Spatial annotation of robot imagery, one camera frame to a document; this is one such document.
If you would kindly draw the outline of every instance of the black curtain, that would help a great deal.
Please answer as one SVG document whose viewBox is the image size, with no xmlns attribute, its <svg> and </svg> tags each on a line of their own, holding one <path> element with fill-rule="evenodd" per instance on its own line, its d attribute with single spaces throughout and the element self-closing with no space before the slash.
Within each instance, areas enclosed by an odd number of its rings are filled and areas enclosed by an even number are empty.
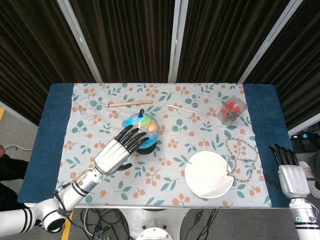
<svg viewBox="0 0 320 240">
<path fill-rule="evenodd" d="M 102 80 L 168 81 L 174 0 L 71 0 Z"/>
<path fill-rule="evenodd" d="M 245 83 L 277 88 L 288 129 L 320 113 L 320 4 L 305 0 Z"/>
<path fill-rule="evenodd" d="M 289 0 L 190 0 L 178 83 L 235 83 Z"/>
<path fill-rule="evenodd" d="M 51 84 L 94 82 L 56 0 L 1 0 L 0 23 L 0 101 L 34 124 Z"/>
</svg>

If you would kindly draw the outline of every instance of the wooden dowel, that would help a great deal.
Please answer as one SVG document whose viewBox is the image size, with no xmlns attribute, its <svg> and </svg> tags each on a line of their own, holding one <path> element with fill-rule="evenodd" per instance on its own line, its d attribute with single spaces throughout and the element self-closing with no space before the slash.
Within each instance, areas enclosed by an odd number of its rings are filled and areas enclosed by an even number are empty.
<svg viewBox="0 0 320 240">
<path fill-rule="evenodd" d="M 152 100 L 143 100 L 143 101 L 124 101 L 118 103 L 108 103 L 108 107 L 122 107 L 122 106 L 130 106 L 130 105 L 139 105 L 139 104 L 152 104 Z"/>
</svg>

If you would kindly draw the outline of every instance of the white robotic hand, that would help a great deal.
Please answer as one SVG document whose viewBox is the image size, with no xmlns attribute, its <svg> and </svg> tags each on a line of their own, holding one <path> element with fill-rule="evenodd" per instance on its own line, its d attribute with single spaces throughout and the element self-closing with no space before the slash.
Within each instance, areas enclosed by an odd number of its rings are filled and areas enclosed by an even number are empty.
<svg viewBox="0 0 320 240">
<path fill-rule="evenodd" d="M 122 165 L 149 138 L 139 133 L 139 128 L 124 128 L 118 136 L 106 144 L 94 159 L 94 168 L 80 173 L 54 192 L 55 198 L 44 200 L 32 208 L 0 212 L 0 237 L 27 232 L 41 224 L 50 233 L 59 233 L 74 207 L 101 181 L 102 175 L 128 169 L 131 163 Z"/>
<path fill-rule="evenodd" d="M 284 195 L 291 200 L 294 226 L 300 240 L 320 240 L 320 229 L 312 205 L 305 199 L 309 194 L 309 186 L 305 172 L 299 166 L 296 155 L 284 147 L 275 144 L 277 151 L 269 147 L 278 165 L 278 175 Z"/>
</svg>

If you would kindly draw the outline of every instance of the plastic container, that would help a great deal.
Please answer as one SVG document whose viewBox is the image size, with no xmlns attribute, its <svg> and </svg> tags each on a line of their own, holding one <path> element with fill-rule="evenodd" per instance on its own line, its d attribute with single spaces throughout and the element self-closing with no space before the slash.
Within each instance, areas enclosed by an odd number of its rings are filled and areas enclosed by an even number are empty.
<svg viewBox="0 0 320 240">
<path fill-rule="evenodd" d="M 222 105 L 217 118 L 226 126 L 234 122 L 242 114 L 248 105 L 235 95 L 229 97 Z"/>
</svg>

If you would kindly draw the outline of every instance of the white paper plate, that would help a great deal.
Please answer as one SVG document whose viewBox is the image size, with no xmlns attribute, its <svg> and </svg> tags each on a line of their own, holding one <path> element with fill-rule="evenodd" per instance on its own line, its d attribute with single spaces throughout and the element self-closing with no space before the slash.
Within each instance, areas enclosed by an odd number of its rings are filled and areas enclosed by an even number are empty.
<svg viewBox="0 0 320 240">
<path fill-rule="evenodd" d="M 227 161 L 212 151 L 194 154 L 185 169 L 184 177 L 191 191 L 200 198 L 213 199 L 224 195 L 234 178 L 227 175 Z"/>
</svg>

